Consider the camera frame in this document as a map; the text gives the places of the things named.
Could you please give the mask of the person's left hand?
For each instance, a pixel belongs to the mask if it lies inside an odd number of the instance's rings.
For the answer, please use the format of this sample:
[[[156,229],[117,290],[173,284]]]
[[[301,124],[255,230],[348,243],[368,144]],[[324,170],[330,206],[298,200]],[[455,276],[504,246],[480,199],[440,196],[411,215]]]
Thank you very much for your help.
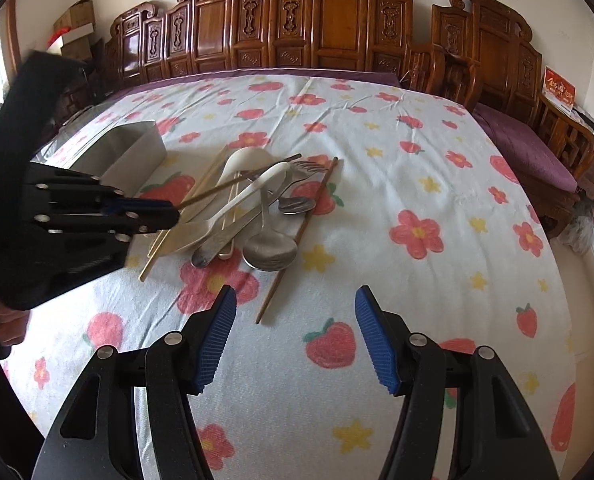
[[[0,301],[0,344],[11,347],[23,342],[29,319],[29,311],[10,309]]]

